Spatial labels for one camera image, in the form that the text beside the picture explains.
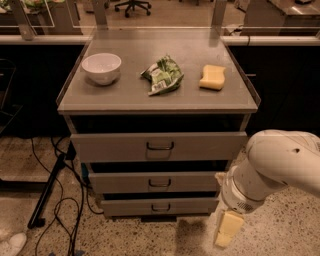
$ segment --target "ceramic bowl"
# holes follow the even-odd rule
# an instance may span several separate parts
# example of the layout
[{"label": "ceramic bowl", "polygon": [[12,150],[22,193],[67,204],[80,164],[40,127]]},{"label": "ceramic bowl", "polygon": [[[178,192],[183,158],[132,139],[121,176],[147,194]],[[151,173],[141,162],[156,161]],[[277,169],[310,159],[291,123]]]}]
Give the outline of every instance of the ceramic bowl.
[{"label": "ceramic bowl", "polygon": [[81,63],[86,75],[98,85],[109,85],[120,76],[121,59],[112,53],[97,53]]}]

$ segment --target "office chair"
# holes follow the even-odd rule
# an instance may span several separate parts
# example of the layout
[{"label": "office chair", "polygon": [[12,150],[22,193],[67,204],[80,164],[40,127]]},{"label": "office chair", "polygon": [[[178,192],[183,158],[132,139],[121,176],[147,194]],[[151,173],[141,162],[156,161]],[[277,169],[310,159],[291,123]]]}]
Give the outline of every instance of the office chair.
[{"label": "office chair", "polygon": [[124,2],[124,3],[116,4],[116,5],[114,6],[115,11],[116,11],[116,12],[119,12],[119,11],[120,11],[119,6],[123,6],[123,5],[128,5],[127,8],[126,8],[126,10],[125,10],[125,16],[126,16],[126,18],[129,18],[130,15],[129,15],[128,12],[129,12],[130,9],[132,9],[132,10],[134,11],[135,6],[138,6],[138,7],[142,8],[142,9],[145,9],[145,10],[147,11],[147,15],[148,15],[148,16],[151,14],[151,12],[149,11],[149,9],[151,9],[152,6],[151,6],[151,4],[150,4],[149,2],[146,2],[146,1],[128,0],[128,1],[126,1],[126,2]]}]

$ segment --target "yellow sponge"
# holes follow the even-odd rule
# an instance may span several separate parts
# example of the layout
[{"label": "yellow sponge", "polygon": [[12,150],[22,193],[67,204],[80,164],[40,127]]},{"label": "yellow sponge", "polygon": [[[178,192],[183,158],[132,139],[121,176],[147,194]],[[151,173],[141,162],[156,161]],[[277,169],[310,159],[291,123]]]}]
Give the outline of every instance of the yellow sponge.
[{"label": "yellow sponge", "polygon": [[220,220],[220,226],[215,237],[215,245],[227,247],[232,238],[239,232],[244,223],[242,214],[225,211]]},{"label": "yellow sponge", "polygon": [[199,86],[203,88],[221,90],[224,86],[224,71],[225,67],[205,65],[202,71],[202,79]]}]

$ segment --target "gray countertop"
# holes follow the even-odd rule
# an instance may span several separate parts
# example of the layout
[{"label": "gray countertop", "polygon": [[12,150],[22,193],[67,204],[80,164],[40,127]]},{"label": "gray countertop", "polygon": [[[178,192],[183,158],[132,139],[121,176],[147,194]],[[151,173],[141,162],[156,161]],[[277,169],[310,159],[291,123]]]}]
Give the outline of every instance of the gray countertop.
[{"label": "gray countertop", "polygon": [[[95,86],[79,66],[58,111],[64,115],[117,113],[254,113],[257,105],[225,48],[210,28],[147,28],[96,31],[85,56],[109,52],[122,59],[114,84]],[[140,73],[170,55],[184,73],[181,86],[148,96],[150,83]],[[221,91],[200,89],[206,64],[226,67]]]}]

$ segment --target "black cabinet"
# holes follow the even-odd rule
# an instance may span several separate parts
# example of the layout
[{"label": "black cabinet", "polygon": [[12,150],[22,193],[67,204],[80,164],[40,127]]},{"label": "black cabinet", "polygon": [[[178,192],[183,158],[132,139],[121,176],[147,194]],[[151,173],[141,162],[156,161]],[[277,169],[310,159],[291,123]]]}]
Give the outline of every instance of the black cabinet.
[{"label": "black cabinet", "polygon": [[261,97],[247,132],[264,129],[320,134],[320,47],[230,46]]},{"label": "black cabinet", "polygon": [[6,130],[9,135],[64,136],[69,129],[56,99],[83,45],[0,45],[0,58],[16,66],[12,103],[22,105]]}]

